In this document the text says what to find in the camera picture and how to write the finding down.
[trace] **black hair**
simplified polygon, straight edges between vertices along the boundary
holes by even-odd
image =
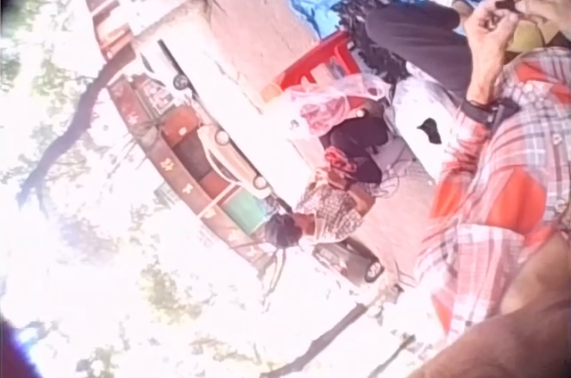
[[[288,214],[276,213],[266,222],[265,238],[277,249],[297,246],[303,231]]]

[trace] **wristwatch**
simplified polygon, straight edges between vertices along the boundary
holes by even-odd
[[[519,112],[520,107],[512,99],[501,99],[487,106],[466,100],[460,109],[470,119],[483,124],[493,135],[503,121]]]
[[[486,128],[492,127],[493,118],[495,116],[493,106],[484,106],[465,100],[464,103],[460,105],[460,109],[473,121],[484,124]]]

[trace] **red plastic stool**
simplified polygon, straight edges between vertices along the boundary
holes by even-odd
[[[350,41],[349,35],[343,30],[337,30],[336,33],[321,40],[317,46],[275,77],[273,84],[266,86],[262,92],[264,102],[269,102],[290,86],[300,85],[304,79],[311,84],[316,84],[311,71],[321,64],[328,68],[334,65],[344,76],[360,73],[360,68],[349,51]],[[351,109],[358,109],[364,103],[365,100],[360,97],[349,98]]]

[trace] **black pants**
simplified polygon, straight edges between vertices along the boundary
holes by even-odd
[[[388,127],[384,119],[371,116],[346,119],[331,128],[319,141],[324,149],[334,146],[357,164],[354,177],[359,182],[380,184],[383,180],[383,172],[367,149],[381,146],[388,141]]]
[[[472,73],[468,41],[452,30],[459,14],[430,1],[395,3],[371,12],[367,34],[383,48],[411,62],[464,100]]]

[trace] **patterned top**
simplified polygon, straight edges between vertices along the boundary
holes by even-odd
[[[394,178],[387,178],[381,185],[356,185],[373,197],[383,197],[396,189],[395,181]],[[363,217],[355,210],[355,201],[351,195],[328,184],[308,188],[295,211],[315,217],[316,231],[310,239],[311,244],[340,242],[353,234],[363,223]]]
[[[417,261],[449,342],[491,316],[519,266],[570,227],[561,218],[571,193],[571,52],[518,57],[496,92],[521,111],[492,139],[459,112]]]

